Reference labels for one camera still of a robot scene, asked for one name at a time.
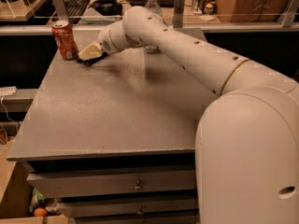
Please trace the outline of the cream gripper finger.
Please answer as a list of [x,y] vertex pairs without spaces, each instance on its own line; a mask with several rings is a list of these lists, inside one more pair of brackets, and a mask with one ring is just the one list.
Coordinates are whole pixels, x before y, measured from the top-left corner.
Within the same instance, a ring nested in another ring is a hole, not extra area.
[[104,51],[102,46],[98,42],[92,42],[89,46],[84,48],[78,53],[78,57],[82,61],[99,58],[103,55]]

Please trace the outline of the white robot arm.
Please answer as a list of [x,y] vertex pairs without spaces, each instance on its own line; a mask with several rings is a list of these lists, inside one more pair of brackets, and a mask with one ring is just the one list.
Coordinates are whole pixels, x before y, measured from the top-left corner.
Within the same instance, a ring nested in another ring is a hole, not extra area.
[[217,95],[201,117],[195,167],[201,224],[299,224],[299,85],[262,64],[131,7],[83,61],[153,45]]

